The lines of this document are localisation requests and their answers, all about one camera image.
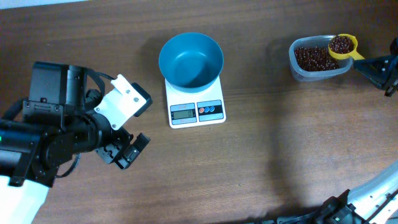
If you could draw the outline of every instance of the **bowl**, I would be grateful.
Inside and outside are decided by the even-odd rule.
[[[334,38],[335,35],[319,35],[315,37],[305,37],[296,40],[290,46],[289,58],[290,58],[290,70],[293,77],[300,82],[313,82],[324,80],[327,78],[335,77],[336,75],[341,75],[348,70],[350,70],[353,65],[353,59],[347,58],[344,60],[337,60],[339,69],[322,71],[322,72],[308,72],[300,68],[297,63],[296,57],[294,55],[294,50],[299,47],[325,47],[328,48],[329,41]]]
[[[200,33],[184,33],[171,38],[159,55],[159,68],[174,88],[185,92],[207,89],[224,65],[221,47]]]

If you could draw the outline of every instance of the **blue bowl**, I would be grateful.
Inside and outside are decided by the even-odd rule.
[[[164,78],[186,92],[198,92],[211,86],[223,65],[224,56],[219,45],[199,33],[185,33],[171,38],[159,55],[159,68]]]

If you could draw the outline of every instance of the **wood grain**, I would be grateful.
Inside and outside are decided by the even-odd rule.
[[[350,33],[389,54],[396,1],[90,1],[0,11],[0,114],[29,94],[32,64],[70,63],[139,83],[154,104],[126,129],[152,141],[125,171],[84,154],[34,223],[218,223],[318,206],[398,158],[397,96],[361,74],[296,82],[298,38]],[[227,120],[173,130],[161,47],[195,31],[221,45]]]

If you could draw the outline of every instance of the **white plastic bracket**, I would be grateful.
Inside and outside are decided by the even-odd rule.
[[[108,119],[113,130],[118,130],[145,105],[146,100],[120,74],[111,84],[114,89],[104,96],[95,111]]]

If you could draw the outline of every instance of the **scoop handle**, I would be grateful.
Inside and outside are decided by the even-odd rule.
[[[360,55],[356,50],[353,50],[349,55],[354,59],[354,60],[363,60],[365,59],[362,55]]]

